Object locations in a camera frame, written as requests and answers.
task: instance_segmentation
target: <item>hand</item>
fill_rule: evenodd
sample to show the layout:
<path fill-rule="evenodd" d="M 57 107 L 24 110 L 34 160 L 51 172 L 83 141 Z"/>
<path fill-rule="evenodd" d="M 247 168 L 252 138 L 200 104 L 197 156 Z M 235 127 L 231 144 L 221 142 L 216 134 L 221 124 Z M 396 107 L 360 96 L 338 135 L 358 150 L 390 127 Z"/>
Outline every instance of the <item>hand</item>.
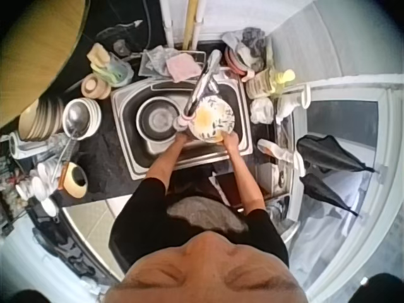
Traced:
<path fill-rule="evenodd" d="M 191 139 L 190 139 L 190 137 L 187 135 L 187 134 L 185 134 L 185 133 L 177 133 L 176 135 L 175 135 L 175 140 L 174 140 L 174 142 L 175 143 L 179 143 L 179 144 L 181 144 L 181 145 L 184 145 L 185 143 L 187 143 L 188 141 L 190 141 Z"/>
<path fill-rule="evenodd" d="M 239 136 L 234 131 L 230 134 L 225 131 L 222 132 L 223 145 L 226 147 L 227 152 L 230 155 L 236 155 L 239 153 Z"/>

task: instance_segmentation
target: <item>patterned plate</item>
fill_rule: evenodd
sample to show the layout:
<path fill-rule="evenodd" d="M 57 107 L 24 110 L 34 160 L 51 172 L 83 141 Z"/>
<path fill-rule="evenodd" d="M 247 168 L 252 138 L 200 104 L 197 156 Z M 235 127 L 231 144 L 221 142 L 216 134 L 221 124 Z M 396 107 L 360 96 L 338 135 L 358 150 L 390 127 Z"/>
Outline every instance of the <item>patterned plate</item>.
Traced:
<path fill-rule="evenodd" d="M 223 140 L 222 131 L 226 133 L 233 131 L 234 121 L 230 105 L 218 96 L 209 96 L 199 103 L 196 116 L 189 123 L 189 129 L 197 139 L 217 143 Z"/>

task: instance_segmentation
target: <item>kitchen sink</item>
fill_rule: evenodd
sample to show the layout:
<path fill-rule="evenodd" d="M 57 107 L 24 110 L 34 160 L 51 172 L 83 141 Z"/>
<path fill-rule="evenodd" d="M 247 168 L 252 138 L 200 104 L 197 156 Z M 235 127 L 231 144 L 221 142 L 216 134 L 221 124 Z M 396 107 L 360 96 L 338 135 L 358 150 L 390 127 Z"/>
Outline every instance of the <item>kitchen sink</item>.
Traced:
<path fill-rule="evenodd" d="M 241 155 L 253 152 L 249 114 L 244 88 L 239 77 L 228 68 L 220 68 L 214 76 L 219 87 L 219 97 L 226 101 L 234 111 L 234 131 L 239 135 Z M 136 129 L 136 113 L 140 106 L 153 97 L 167 97 L 180 109 L 185 108 L 195 81 L 174 83 L 170 80 L 141 80 L 112 93 L 111 102 L 118 136 L 132 179 L 144 178 L 147 170 L 159 154 L 171 144 L 154 143 L 143 139 Z M 183 169 L 229 158 L 221 145 L 205 143 L 197 139 L 186 143 L 175 169 Z"/>

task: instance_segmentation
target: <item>faucet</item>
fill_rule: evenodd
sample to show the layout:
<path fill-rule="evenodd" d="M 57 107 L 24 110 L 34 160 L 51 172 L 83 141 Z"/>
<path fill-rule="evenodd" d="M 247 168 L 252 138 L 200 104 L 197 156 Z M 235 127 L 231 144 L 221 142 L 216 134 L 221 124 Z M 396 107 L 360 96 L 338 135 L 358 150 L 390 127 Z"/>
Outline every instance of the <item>faucet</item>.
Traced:
<path fill-rule="evenodd" d="M 219 93 L 219 87 L 216 80 L 213 78 L 213 75 L 218 70 L 221 58 L 222 53 L 217 49 L 213 50 L 213 52 L 209 55 L 208 62 L 202 69 L 201 75 L 195 84 L 194 90 L 188 98 L 184 112 L 182 112 L 174 121 L 174 128 L 176 130 L 184 131 L 188 127 L 188 123 L 195 116 L 195 111 L 200 100 L 206 95 L 206 93 L 211 92 L 214 95 Z"/>

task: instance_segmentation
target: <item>white pipe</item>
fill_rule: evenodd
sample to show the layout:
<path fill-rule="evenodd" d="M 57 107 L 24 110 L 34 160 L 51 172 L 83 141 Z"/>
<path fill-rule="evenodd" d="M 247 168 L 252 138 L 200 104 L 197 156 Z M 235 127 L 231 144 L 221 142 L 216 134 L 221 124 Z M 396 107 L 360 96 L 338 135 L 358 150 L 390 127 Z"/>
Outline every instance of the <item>white pipe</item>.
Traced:
<path fill-rule="evenodd" d="M 198 46 L 198 37 L 199 33 L 201 32 L 201 27 L 203 24 L 203 16 L 205 15 L 207 2 L 208 0 L 199 0 L 198 2 L 198 8 L 196 10 L 196 16 L 195 16 L 194 32 L 192 35 L 192 44 L 191 44 L 192 51 L 195 51 L 196 47 Z"/>
<path fill-rule="evenodd" d="M 174 37 L 172 34 L 172 23 L 170 27 L 164 27 L 165 39 L 167 40 L 167 46 L 174 48 Z"/>
<path fill-rule="evenodd" d="M 170 13 L 169 0 L 160 0 L 162 10 L 163 27 L 165 31 L 165 39 L 168 47 L 174 47 L 174 38 L 172 35 L 172 19 Z"/>
<path fill-rule="evenodd" d="M 194 24 L 194 32 L 192 34 L 192 44 L 191 44 L 191 51 L 196 51 L 196 47 L 198 46 L 198 37 L 199 33 L 201 32 L 203 22 L 195 22 Z"/>
<path fill-rule="evenodd" d="M 208 0 L 199 0 L 198 8 L 196 9 L 195 22 L 200 23 L 203 21 L 203 16 L 205 15 L 206 3 Z"/>

